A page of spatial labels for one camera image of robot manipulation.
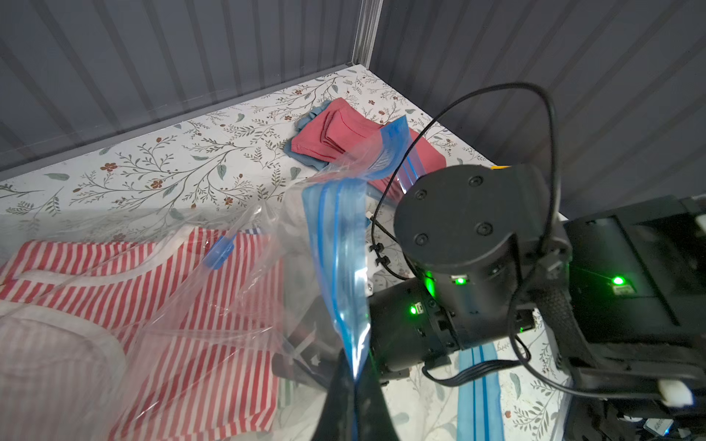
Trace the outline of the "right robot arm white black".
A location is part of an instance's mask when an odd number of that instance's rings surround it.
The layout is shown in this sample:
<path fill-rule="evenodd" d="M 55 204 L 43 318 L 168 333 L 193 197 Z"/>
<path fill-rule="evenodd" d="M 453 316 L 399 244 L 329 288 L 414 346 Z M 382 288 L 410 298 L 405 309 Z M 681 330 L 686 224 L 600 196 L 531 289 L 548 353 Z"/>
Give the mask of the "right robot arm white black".
<path fill-rule="evenodd" d="M 329 387 L 317 440 L 393 440 L 382 386 L 508 337 L 538 312 L 570 377 L 568 440 L 639 439 L 651 418 L 705 433 L 705 205 L 656 198 L 561 222 L 530 165 L 456 165 L 408 189 L 393 229 L 411 279 L 373 294 L 360 386 L 321 345 L 299 379 Z"/>

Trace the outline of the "red garment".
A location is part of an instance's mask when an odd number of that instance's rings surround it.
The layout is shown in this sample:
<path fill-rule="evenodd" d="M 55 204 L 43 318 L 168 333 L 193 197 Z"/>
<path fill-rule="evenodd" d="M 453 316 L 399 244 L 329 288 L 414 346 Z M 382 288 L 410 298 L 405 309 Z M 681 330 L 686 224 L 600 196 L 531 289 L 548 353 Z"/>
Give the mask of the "red garment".
<path fill-rule="evenodd" d="M 418 178 L 439 171 L 447 165 L 445 157 L 426 139 L 417 138 L 418 132 L 410 130 L 408 135 L 404 135 L 401 130 L 407 126 L 405 117 L 386 125 L 370 121 L 354 110 L 345 99 L 337 98 L 331 101 L 327 108 L 325 131 L 322 136 L 322 142 L 327 147 L 325 154 L 330 155 L 332 159 L 329 164 L 345 156 L 354 157 L 361 154 L 368 146 L 376 149 L 378 142 L 383 140 L 393 142 L 395 157 L 401 156 L 410 144 L 415 145 L 396 178 L 386 176 L 370 182 L 370 185 L 380 192 L 391 184 L 387 198 L 393 203 L 399 202 L 406 189 Z"/>

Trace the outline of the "blue tank top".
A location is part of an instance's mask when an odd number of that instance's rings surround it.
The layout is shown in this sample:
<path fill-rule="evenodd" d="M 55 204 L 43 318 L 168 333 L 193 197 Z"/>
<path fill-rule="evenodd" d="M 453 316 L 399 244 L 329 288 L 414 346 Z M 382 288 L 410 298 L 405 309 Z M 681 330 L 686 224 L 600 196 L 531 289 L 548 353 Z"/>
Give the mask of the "blue tank top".
<path fill-rule="evenodd" d="M 332 161 L 331 156 L 325 154 L 327 147 L 322 142 L 330 104 L 331 101 L 327 100 L 300 117 L 295 124 L 294 137 L 286 141 L 283 148 L 290 158 L 316 170 L 322 170 Z"/>

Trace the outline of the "clear vacuum bag blue zipper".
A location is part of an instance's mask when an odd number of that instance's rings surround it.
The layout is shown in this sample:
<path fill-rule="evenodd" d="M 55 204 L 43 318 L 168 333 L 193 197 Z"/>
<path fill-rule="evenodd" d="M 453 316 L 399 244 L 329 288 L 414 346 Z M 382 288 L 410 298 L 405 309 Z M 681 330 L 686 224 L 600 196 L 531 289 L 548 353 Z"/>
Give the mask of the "clear vacuum bag blue zipper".
<path fill-rule="evenodd" d="M 398 119 L 286 195 L 156 240 L 22 244 L 1 268 L 5 440 L 308 440 L 363 298 L 366 182 L 424 172 Z"/>

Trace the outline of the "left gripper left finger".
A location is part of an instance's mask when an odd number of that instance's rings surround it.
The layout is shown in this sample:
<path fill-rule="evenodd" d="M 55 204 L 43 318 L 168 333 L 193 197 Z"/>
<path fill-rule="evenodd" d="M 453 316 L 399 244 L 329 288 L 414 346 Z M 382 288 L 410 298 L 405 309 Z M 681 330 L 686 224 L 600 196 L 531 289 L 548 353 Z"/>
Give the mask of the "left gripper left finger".
<path fill-rule="evenodd" d="M 345 352 L 340 352 L 334 376 L 312 441 L 357 439 L 356 386 Z"/>

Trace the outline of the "striped garment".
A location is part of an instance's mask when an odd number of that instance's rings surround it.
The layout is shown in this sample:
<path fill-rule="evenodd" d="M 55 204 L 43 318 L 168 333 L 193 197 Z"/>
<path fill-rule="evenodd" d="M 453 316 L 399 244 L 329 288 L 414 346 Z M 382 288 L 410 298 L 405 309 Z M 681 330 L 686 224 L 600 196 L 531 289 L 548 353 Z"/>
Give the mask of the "striped garment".
<path fill-rule="evenodd" d="M 218 270 L 203 264 L 233 237 Z M 282 270 L 258 230 L 30 241 L 1 268 L 1 437 L 224 440 L 268 432 Z"/>

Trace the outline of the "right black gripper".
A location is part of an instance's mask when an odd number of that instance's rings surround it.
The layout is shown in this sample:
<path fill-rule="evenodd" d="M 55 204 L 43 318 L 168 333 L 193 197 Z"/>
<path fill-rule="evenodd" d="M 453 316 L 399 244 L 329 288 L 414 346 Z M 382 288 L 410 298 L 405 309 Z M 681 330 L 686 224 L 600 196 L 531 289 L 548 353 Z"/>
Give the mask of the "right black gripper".
<path fill-rule="evenodd" d="M 282 352 L 274 358 L 273 373 L 319 391 L 328 391 L 339 377 L 351 379 L 354 391 L 373 391 L 371 300 L 359 305 L 352 321 L 341 313 L 331 314 L 322 297 L 307 305 L 300 303 L 299 312 L 288 312 Z"/>

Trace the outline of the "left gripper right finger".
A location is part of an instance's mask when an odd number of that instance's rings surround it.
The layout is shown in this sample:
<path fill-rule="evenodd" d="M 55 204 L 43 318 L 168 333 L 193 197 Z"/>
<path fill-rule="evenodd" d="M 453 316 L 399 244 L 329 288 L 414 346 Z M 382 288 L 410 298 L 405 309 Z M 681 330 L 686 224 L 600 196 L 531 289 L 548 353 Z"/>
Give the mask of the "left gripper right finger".
<path fill-rule="evenodd" d="M 365 364 L 356 382 L 356 419 L 358 440 L 399 440 L 373 363 Z"/>

